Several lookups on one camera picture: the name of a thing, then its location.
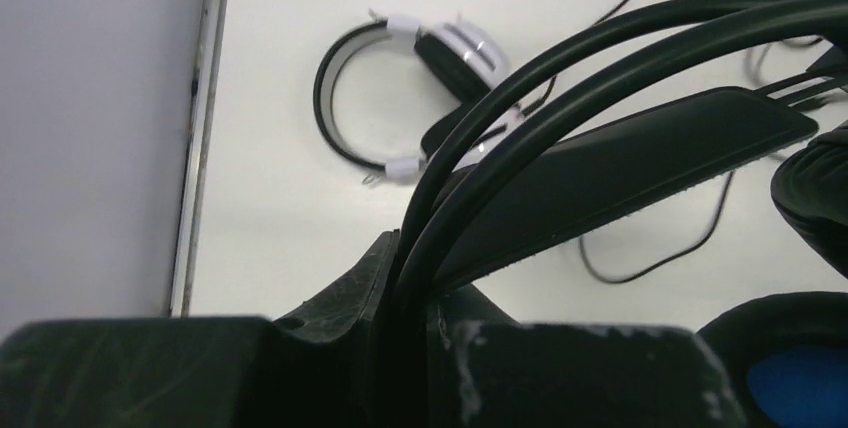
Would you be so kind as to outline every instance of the black cable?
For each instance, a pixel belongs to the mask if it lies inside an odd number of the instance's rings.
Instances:
[[[614,7],[613,7],[610,11],[608,11],[608,12],[607,12],[604,16],[602,16],[602,17],[598,18],[598,20],[597,20],[597,21],[595,21],[594,23],[592,23],[592,26],[595,26],[595,25],[597,25],[597,24],[599,24],[599,23],[603,23],[603,22],[607,21],[608,19],[612,18],[612,17],[613,17],[613,16],[615,16],[615,15],[616,15],[619,11],[621,11],[621,9],[622,9],[622,8],[624,8],[625,6],[627,6],[627,4],[628,4],[628,3],[630,3],[630,1],[631,1],[631,0],[621,0],[621,1],[617,4],[617,5],[615,5],[615,6],[614,6]],[[522,113],[524,113],[524,115],[525,115],[525,116],[530,116],[530,115],[532,115],[532,114],[533,114],[536,110],[538,110],[539,108],[541,108],[541,107],[542,107],[542,105],[544,105],[546,101],[548,101],[548,98],[550,98],[551,93],[554,91],[554,85],[556,85],[556,80],[557,80],[557,77],[556,77],[556,75],[554,75],[554,76],[553,76],[553,77],[552,77],[552,78],[548,81],[548,87],[547,87],[547,89],[545,90],[545,92],[542,94],[542,96],[540,96],[540,97],[539,97],[536,101],[534,101],[534,102],[530,103],[529,105],[527,105],[527,107],[525,107],[525,108],[522,110]]]
[[[689,248],[686,248],[671,256],[663,258],[662,260],[654,263],[653,265],[647,268],[643,268],[633,273],[632,275],[627,275],[623,278],[608,278],[602,275],[595,268],[595,265],[592,263],[592,261],[589,259],[589,253],[586,249],[586,235],[582,235],[577,238],[577,247],[580,250],[580,259],[583,261],[583,265],[586,267],[586,271],[589,273],[589,275],[592,276],[592,278],[596,279],[597,281],[600,281],[601,283],[605,283],[607,285],[623,285],[625,283],[630,283],[631,281],[638,280],[639,278],[650,274],[657,268],[665,266],[671,263],[672,261],[683,258],[684,256],[698,250],[699,248],[707,244],[708,241],[710,241],[710,238],[713,237],[713,234],[718,228],[718,224],[721,221],[721,215],[724,213],[724,206],[727,203],[727,195],[730,193],[730,187],[733,184],[733,177],[735,176],[735,174],[735,171],[731,171],[725,177],[724,185],[721,188],[721,195],[719,195],[718,204],[716,205],[716,210],[713,212],[712,220],[710,221],[710,224],[707,227],[707,231],[705,231],[701,238]]]
[[[828,65],[822,68],[816,68],[813,70],[807,70],[804,73],[800,73],[798,75],[790,76],[789,78],[774,82],[770,85],[766,85],[754,90],[756,93],[761,95],[770,95],[772,93],[776,93],[778,91],[783,91],[787,88],[792,88],[793,86],[799,85],[801,83],[814,80],[816,78],[823,78],[826,76],[832,76],[838,73],[844,73],[848,71],[848,64],[839,63],[834,65]]]
[[[821,83],[815,84],[813,86],[809,86],[802,90],[798,90],[793,93],[789,93],[788,95],[781,96],[780,98],[778,98],[778,100],[782,101],[783,103],[786,103],[787,105],[791,105],[793,103],[798,103],[799,101],[807,100],[816,95],[820,95],[826,91],[842,88],[846,85],[848,85],[848,75],[836,75],[829,80],[822,81]]]
[[[598,113],[633,93],[714,58],[751,46],[817,34],[822,26],[845,25],[848,25],[848,0],[769,3],[660,40],[576,85],[519,125],[448,194],[407,257],[393,293],[396,308],[403,315],[412,316],[423,309],[430,296],[479,277],[482,273],[439,276],[437,270],[468,224],[506,183]],[[532,83],[528,79],[538,75],[534,71],[522,73],[523,79],[514,84]],[[473,110],[465,119],[474,118],[477,111],[482,110]]]

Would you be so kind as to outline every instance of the ear cushion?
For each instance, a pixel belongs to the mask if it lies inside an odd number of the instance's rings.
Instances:
[[[774,174],[771,196],[783,218],[848,277],[848,123],[820,135]]]
[[[489,86],[462,58],[441,40],[425,34],[415,42],[415,52],[424,65],[460,103],[482,98]]]
[[[749,386],[751,369],[772,355],[800,347],[848,348],[848,294],[772,295],[740,305],[699,332],[724,364],[751,426],[777,427]],[[848,380],[840,385],[848,393]],[[848,426],[848,420],[836,426]]]
[[[428,160],[433,156],[433,153],[442,146],[442,143],[445,142],[445,139],[448,137],[450,132],[456,128],[456,125],[465,118],[465,115],[467,115],[481,99],[482,98],[478,98],[474,101],[459,105],[459,108],[445,115],[441,120],[437,121],[435,125],[431,126],[426,133],[424,133],[424,136],[421,138],[421,151],[424,152],[424,155]]]

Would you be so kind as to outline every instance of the headphones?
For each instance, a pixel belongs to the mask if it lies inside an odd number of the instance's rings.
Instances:
[[[424,66],[459,101],[458,108],[433,125],[421,139],[421,154],[387,161],[370,160],[345,142],[333,114],[333,95],[345,64],[362,49],[381,41],[398,39],[413,44]],[[442,23],[425,29],[420,21],[392,15],[355,28],[339,38],[318,67],[312,92],[315,121],[324,140],[342,158],[372,172],[364,181],[377,177],[407,179],[423,171],[427,160],[463,117],[510,73],[509,60],[492,38],[467,22]],[[498,118],[466,153],[455,169],[480,161],[517,127],[524,117],[517,105]]]

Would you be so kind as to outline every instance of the white surface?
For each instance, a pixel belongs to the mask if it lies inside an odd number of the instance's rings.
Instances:
[[[312,78],[324,51],[367,10],[427,24],[458,14],[486,29],[513,65],[585,28],[619,0],[228,0],[218,100],[200,227],[193,314],[280,316],[349,269],[376,236],[400,225],[411,187],[360,184],[363,173],[324,146],[312,119]],[[635,0],[628,9],[661,0]],[[657,36],[568,70],[562,92]],[[816,53],[776,48],[765,76],[803,70]],[[741,55],[666,80],[590,126],[722,84],[744,84]],[[415,150],[456,103],[412,56],[378,47],[354,59],[339,84],[340,128],[383,157]],[[821,113],[824,126],[845,106]],[[769,293],[845,290],[839,277],[780,219],[768,185],[775,165],[741,171],[718,233],[705,248],[642,281],[595,283],[574,243],[478,283],[521,320],[671,323],[698,328]],[[580,174],[574,174],[580,182]],[[598,265],[628,272],[676,251],[704,230],[718,180],[590,235]]]

